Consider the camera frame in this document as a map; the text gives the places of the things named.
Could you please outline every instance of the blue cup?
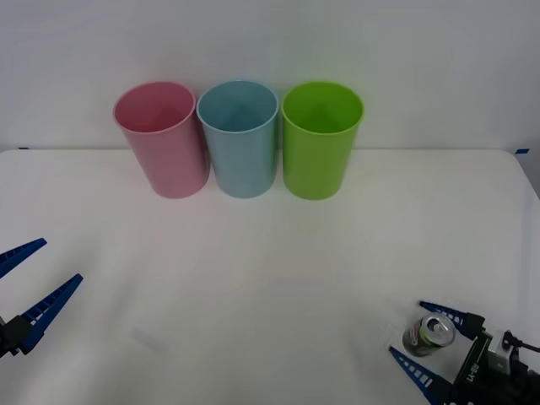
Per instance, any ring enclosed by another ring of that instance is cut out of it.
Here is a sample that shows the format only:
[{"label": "blue cup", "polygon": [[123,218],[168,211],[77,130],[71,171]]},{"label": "blue cup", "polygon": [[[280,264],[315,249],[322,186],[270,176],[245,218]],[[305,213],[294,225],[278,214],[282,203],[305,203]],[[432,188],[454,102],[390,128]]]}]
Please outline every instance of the blue cup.
[{"label": "blue cup", "polygon": [[219,187],[232,197],[268,190],[276,176],[278,97],[259,83],[237,80],[212,87],[197,115]]}]

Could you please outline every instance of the cup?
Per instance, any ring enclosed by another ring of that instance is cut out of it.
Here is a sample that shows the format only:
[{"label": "cup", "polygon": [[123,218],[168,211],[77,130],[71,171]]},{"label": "cup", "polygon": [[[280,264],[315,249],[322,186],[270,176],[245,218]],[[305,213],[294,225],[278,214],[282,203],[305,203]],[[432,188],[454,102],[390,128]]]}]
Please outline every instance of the cup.
[{"label": "cup", "polygon": [[208,143],[219,187],[232,197],[264,193],[276,176],[278,97],[245,80],[204,93],[197,114]]},{"label": "cup", "polygon": [[349,88],[309,82],[283,98],[283,180],[296,196],[328,198],[341,187],[364,114]]},{"label": "cup", "polygon": [[209,163],[195,117],[196,99],[181,84],[152,82],[125,93],[113,116],[152,188],[183,198],[206,184]]}]

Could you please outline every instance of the table surface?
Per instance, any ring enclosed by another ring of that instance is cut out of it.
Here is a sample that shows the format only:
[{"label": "table surface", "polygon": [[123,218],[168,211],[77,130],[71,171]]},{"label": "table surface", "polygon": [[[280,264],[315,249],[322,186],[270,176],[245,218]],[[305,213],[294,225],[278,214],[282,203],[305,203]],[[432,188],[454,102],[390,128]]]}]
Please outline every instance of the table surface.
[{"label": "table surface", "polygon": [[[281,173],[250,200],[212,176],[167,200],[130,151],[8,151],[0,223],[0,251],[49,242],[0,282],[4,319],[84,276],[0,361],[5,405],[424,403],[386,351],[419,299],[540,343],[540,203],[506,152],[354,151],[310,202]],[[455,346],[428,365],[451,378]]]}]

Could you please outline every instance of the white wall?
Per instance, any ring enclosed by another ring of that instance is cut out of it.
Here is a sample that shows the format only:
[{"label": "white wall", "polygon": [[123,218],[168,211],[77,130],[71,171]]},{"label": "white wall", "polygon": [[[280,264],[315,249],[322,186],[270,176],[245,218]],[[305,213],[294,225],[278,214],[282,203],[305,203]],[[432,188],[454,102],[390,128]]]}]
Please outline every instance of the white wall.
[{"label": "white wall", "polygon": [[0,148],[124,147],[120,93],[307,79],[363,97],[358,146],[540,143],[538,0],[2,0]]}]

